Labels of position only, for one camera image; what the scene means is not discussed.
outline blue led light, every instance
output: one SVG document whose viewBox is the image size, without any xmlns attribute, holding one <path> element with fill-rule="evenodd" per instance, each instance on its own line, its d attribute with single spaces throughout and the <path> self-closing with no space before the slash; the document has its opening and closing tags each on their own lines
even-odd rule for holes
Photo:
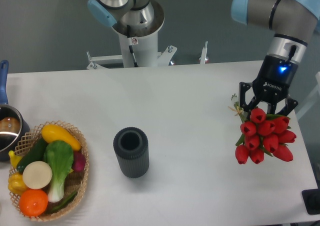
<svg viewBox="0 0 320 226">
<path fill-rule="evenodd" d="M 281 66 L 279 69 L 280 69 L 280 73 L 283 73 L 284 71 L 286 71 L 288 69 L 288 67 Z"/>
</svg>

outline saucepan handle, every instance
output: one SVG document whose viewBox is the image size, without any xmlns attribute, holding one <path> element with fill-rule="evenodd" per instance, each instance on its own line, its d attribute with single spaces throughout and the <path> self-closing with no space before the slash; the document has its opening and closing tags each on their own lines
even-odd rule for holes
<svg viewBox="0 0 320 226">
<path fill-rule="evenodd" d="M 0 105 L 8 104 L 8 96 L 6 92 L 7 76 L 9 62 L 7 60 L 2 60 L 0 63 Z"/>
</svg>

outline fake vegetable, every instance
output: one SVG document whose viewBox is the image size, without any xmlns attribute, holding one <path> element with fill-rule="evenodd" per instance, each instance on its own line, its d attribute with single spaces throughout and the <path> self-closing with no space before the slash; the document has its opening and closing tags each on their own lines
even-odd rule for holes
<svg viewBox="0 0 320 226">
<path fill-rule="evenodd" d="M 28 217 L 41 215 L 48 206 L 48 196 L 41 189 L 28 189 L 19 201 L 20 211 Z"/>
<path fill-rule="evenodd" d="M 16 170 L 22 174 L 29 164 L 35 161 L 41 161 L 44 157 L 47 145 L 48 143 L 43 138 L 40 138 L 30 151 L 18 162 Z"/>
<path fill-rule="evenodd" d="M 72 150 L 79 151 L 81 149 L 80 142 L 73 137 L 65 128 L 56 124 L 47 124 L 42 128 L 41 135 L 47 143 L 56 140 L 66 142 L 72 147 Z"/>
<path fill-rule="evenodd" d="M 23 181 L 22 175 L 18 172 L 15 172 L 9 177 L 8 183 L 8 189 L 12 193 L 20 196 L 28 189 L 25 182 Z"/>
<path fill-rule="evenodd" d="M 74 162 L 74 152 L 68 143 L 56 140 L 46 147 L 43 159 L 52 169 L 48 200 L 55 203 L 64 197 L 65 179 Z"/>
<path fill-rule="evenodd" d="M 22 157 L 15 155 L 15 152 L 13 152 L 12 150 L 9 151 L 9 157 L 10 157 L 10 163 L 11 163 L 12 167 L 14 167 L 16 169 L 17 164 L 20 162 Z"/>
<path fill-rule="evenodd" d="M 68 197 L 66 197 L 59 205 L 53 207 L 51 210 L 48 210 L 47 214 L 53 214 L 58 212 L 59 210 L 65 208 L 69 203 L 71 203 L 74 198 L 77 196 L 77 191 L 73 191 Z"/>
<path fill-rule="evenodd" d="M 52 170 L 46 162 L 35 161 L 25 167 L 22 178 L 28 188 L 39 190 L 50 183 Z"/>
<path fill-rule="evenodd" d="M 73 164 L 72 169 L 75 172 L 82 172 L 85 169 L 86 165 L 86 158 L 85 156 L 80 152 L 73 152 Z"/>
</svg>

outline radish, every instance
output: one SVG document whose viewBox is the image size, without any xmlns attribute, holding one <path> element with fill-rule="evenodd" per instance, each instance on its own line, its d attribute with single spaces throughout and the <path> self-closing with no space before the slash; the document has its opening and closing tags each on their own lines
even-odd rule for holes
<svg viewBox="0 0 320 226">
<path fill-rule="evenodd" d="M 77 151 L 73 151 L 73 164 L 72 169 L 74 172 L 82 172 L 85 169 L 86 158 L 85 156 Z"/>
</svg>

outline red tulip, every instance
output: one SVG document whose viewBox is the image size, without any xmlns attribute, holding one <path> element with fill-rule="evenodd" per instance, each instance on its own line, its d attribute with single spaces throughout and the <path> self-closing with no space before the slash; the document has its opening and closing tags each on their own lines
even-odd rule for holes
<svg viewBox="0 0 320 226">
<path fill-rule="evenodd" d="M 272 120 L 275 125 L 274 133 L 281 134 L 288 128 L 289 125 L 289 118 L 286 116 L 277 117 Z"/>
<path fill-rule="evenodd" d="M 235 149 L 235 157 L 240 165 L 244 165 L 249 157 L 249 149 L 243 144 L 239 145 Z"/>
<path fill-rule="evenodd" d="M 261 108 L 254 108 L 250 114 L 250 120 L 256 124 L 260 124 L 266 119 L 266 113 Z"/>
<path fill-rule="evenodd" d="M 266 150 L 268 150 L 270 153 L 273 153 L 278 148 L 278 136 L 274 133 L 271 133 L 263 138 L 262 144 Z"/>
<path fill-rule="evenodd" d="M 255 150 L 260 145 L 259 135 L 255 134 L 250 137 L 248 136 L 244 137 L 244 144 L 249 150 Z"/>
<path fill-rule="evenodd" d="M 255 135 L 257 127 L 253 122 L 246 121 L 240 125 L 240 130 L 245 136 Z"/>
<path fill-rule="evenodd" d="M 293 143 L 297 136 L 294 132 L 285 130 L 284 132 L 278 134 L 279 143 Z"/>
<path fill-rule="evenodd" d="M 260 148 L 250 150 L 249 156 L 255 164 L 259 164 L 265 159 L 265 153 Z"/>
<path fill-rule="evenodd" d="M 267 136 L 275 130 L 275 123 L 270 120 L 265 120 L 262 123 L 258 124 L 258 134 L 261 136 Z"/>
<path fill-rule="evenodd" d="M 273 153 L 273 156 L 286 162 L 294 160 L 294 156 L 289 148 L 283 144 L 279 144 L 278 149 Z"/>
</svg>

